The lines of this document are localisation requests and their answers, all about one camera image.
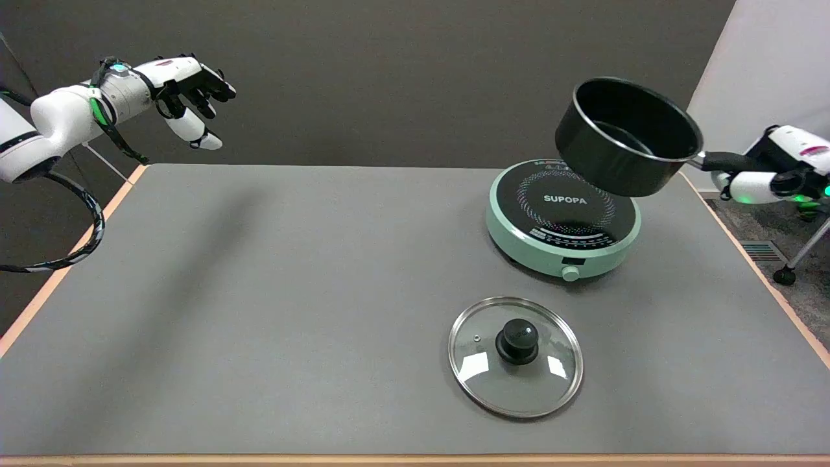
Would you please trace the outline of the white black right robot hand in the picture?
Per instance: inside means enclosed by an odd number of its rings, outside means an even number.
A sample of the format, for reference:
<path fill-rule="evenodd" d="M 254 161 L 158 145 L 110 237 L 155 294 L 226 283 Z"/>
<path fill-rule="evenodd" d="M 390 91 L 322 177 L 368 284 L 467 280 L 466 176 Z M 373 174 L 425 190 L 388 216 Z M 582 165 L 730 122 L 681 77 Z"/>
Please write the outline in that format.
<path fill-rule="evenodd" d="M 724 200 L 815 201 L 828 196 L 829 143 L 792 125 L 773 125 L 743 154 L 706 152 L 702 170 Z"/>

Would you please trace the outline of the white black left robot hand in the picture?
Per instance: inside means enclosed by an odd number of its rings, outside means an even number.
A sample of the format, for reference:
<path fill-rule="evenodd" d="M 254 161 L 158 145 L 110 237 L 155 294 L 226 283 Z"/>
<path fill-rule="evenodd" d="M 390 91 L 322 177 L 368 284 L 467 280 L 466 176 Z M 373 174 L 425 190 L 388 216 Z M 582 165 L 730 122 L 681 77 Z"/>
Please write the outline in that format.
<path fill-rule="evenodd" d="M 220 137 L 204 122 L 216 118 L 211 100 L 228 102 L 237 97 L 222 71 L 193 55 L 158 57 L 132 71 L 145 81 L 158 114 L 176 136 L 195 150 L 222 148 Z"/>

